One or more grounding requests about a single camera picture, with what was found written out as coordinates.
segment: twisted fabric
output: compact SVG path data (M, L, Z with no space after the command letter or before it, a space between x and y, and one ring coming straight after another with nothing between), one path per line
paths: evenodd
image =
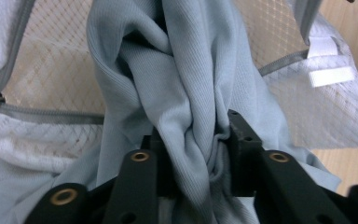
M117 175L125 152L140 146L155 126L183 193L171 206L170 221L255 222L251 205L229 192L223 143L229 109L247 119L265 149L323 169L305 148L291 144L231 2L98 0L88 39L107 107L97 182Z

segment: ribbed knit fabric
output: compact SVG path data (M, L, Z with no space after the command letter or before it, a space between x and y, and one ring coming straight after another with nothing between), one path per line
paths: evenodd
M174 202L172 223L255 222L252 205L229 196L222 142L229 108L248 120L265 149L323 169L306 149L292 146L229 1L98 0L88 38L106 103L97 183L116 175L125 152L155 126L184 195Z

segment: light blue cloth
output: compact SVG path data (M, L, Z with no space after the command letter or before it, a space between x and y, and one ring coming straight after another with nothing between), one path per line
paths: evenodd
M153 126L183 193L160 201L160 223L257 222L252 199L229 192L223 143L229 108L246 118L265 149L292 154L319 184L337 186L315 156L291 144L231 2L96 0L88 38L106 103L101 145L61 174L0 160L0 223L22 223L42 195L61 183L93 189L116 176L123 156L139 148Z

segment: white label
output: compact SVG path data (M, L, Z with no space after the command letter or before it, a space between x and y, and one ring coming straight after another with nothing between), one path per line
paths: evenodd
M338 55L336 42L334 42L334 40L330 36L310 36L310 49L308 52L308 58L327 55Z
M354 80L354 71L349 66L310 72L310 84L312 87L321 87L351 80Z

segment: diamond pattern mesh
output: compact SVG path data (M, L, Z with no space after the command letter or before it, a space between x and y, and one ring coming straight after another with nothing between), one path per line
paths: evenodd
M0 158L32 170L60 173L101 142L102 125L33 123L0 114Z
M88 1L36 1L4 95L12 105L103 113L88 52Z
M286 0L235 0L247 25L256 67L307 49Z
M358 75L352 82L312 88L308 73L348 64L348 57L293 63L264 77L288 118L295 145L358 147Z

